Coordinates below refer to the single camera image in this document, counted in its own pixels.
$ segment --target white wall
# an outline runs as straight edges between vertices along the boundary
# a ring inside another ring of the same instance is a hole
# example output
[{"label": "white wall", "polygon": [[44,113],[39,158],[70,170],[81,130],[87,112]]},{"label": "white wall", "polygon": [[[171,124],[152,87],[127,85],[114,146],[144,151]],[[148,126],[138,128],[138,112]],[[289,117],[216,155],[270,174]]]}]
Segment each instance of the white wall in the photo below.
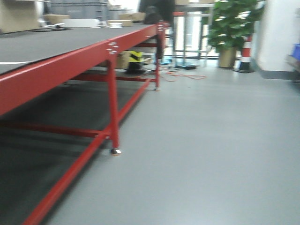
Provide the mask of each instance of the white wall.
[{"label": "white wall", "polygon": [[262,70],[293,71],[285,62],[300,42],[300,0],[267,0],[265,13],[254,35],[252,57]]},{"label": "white wall", "polygon": [[133,9],[135,12],[137,12],[139,2],[139,0],[123,0],[121,1],[121,5],[123,8]]}]

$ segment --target blue container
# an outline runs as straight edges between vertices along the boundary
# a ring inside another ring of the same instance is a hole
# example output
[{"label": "blue container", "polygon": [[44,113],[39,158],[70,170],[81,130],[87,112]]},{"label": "blue container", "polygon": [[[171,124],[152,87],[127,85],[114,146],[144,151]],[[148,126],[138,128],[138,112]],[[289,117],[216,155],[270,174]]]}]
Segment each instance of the blue container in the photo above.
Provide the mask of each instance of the blue container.
[{"label": "blue container", "polygon": [[300,44],[295,44],[294,47],[294,51],[292,53],[292,56],[297,59],[300,60]]}]

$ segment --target white line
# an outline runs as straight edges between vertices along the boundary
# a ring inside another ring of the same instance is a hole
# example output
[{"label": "white line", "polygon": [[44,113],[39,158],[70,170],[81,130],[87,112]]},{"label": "white line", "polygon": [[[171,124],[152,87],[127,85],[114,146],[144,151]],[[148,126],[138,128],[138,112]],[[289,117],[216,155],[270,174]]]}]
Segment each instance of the white line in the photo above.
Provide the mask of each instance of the white line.
[{"label": "white line", "polygon": [[13,65],[13,64],[23,64],[23,63],[29,63],[33,61],[27,61],[27,62],[0,62],[0,65]]}]

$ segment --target cardboard box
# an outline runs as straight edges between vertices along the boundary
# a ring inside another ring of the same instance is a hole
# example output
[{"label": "cardboard box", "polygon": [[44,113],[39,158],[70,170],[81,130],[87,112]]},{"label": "cardboard box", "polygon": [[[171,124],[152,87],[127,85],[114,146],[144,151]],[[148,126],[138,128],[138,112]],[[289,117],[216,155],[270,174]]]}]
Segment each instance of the cardboard box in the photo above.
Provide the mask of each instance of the cardboard box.
[{"label": "cardboard box", "polygon": [[132,20],[134,22],[143,21],[145,19],[145,13],[138,12],[138,13],[119,14],[119,19],[120,20]]},{"label": "cardboard box", "polygon": [[213,4],[215,0],[199,0],[199,4]]},{"label": "cardboard box", "polygon": [[187,5],[189,0],[175,0],[175,4],[178,6]]},{"label": "cardboard box", "polygon": [[110,23],[122,23],[122,27],[132,27],[133,26],[132,20],[108,20],[106,22],[107,22],[107,25],[110,25]]},{"label": "cardboard box", "polygon": [[[116,69],[127,69],[129,66],[130,51],[123,51],[117,57]],[[107,67],[106,62],[100,63],[98,66]]]},{"label": "cardboard box", "polygon": [[0,33],[38,28],[35,2],[0,0]]},{"label": "cardboard box", "polygon": [[56,15],[56,14],[48,14],[44,15],[44,19],[49,21],[51,24],[62,23],[62,19],[69,19],[69,15]]}]

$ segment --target table frame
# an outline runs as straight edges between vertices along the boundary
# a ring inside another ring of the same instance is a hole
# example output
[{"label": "table frame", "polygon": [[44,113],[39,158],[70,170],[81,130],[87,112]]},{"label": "table frame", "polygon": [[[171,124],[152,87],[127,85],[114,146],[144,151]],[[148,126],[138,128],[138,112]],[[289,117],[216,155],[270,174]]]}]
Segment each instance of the table frame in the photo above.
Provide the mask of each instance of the table frame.
[{"label": "table frame", "polygon": [[[163,43],[162,45],[165,46],[165,30],[167,27],[167,23],[160,22],[125,35],[100,41],[85,48],[36,62],[4,75],[0,75],[0,115],[11,111],[68,80],[73,79],[108,83],[111,119],[104,130],[0,121],[0,126],[3,127],[93,138],[89,146],[36,206],[23,222],[23,225],[37,225],[43,220],[49,210],[105,140],[110,139],[112,141],[112,154],[120,154],[119,123],[150,83],[155,83],[156,90],[159,89],[159,63],[157,63],[156,66],[155,78],[116,77],[115,67],[117,56],[120,52],[133,46],[145,46],[140,43],[155,36],[157,36]],[[156,47],[156,44],[147,44],[147,47]],[[103,76],[84,73],[103,61],[107,62],[107,75]],[[120,110],[118,110],[117,80],[144,82]]]}]

